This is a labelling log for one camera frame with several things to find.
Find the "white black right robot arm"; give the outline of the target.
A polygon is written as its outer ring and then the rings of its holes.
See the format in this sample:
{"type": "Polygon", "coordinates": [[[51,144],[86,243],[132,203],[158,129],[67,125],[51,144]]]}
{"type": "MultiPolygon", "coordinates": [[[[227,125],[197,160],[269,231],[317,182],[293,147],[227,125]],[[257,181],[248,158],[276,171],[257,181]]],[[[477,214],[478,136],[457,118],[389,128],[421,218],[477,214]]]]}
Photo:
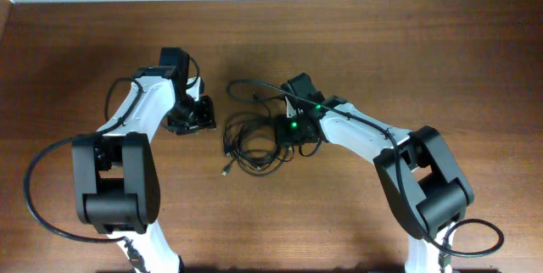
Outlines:
{"type": "Polygon", "coordinates": [[[440,133],[393,127],[340,97],[285,97],[287,137],[323,141],[372,163],[390,210],[408,235],[406,272],[451,272],[452,241],[474,194],[440,133]]]}

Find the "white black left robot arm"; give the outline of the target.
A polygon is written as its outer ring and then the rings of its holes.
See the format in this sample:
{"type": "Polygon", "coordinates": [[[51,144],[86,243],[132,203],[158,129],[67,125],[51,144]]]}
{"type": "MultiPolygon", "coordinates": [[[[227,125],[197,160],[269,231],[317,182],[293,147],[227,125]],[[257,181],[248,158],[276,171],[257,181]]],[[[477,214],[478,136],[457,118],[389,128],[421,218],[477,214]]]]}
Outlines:
{"type": "Polygon", "coordinates": [[[176,134],[213,125],[203,79],[175,65],[139,70],[121,106],[90,137],[71,147],[76,212],[113,240],[136,272],[182,272],[184,263],[160,228],[160,183],[150,143],[171,111],[176,134]]]}

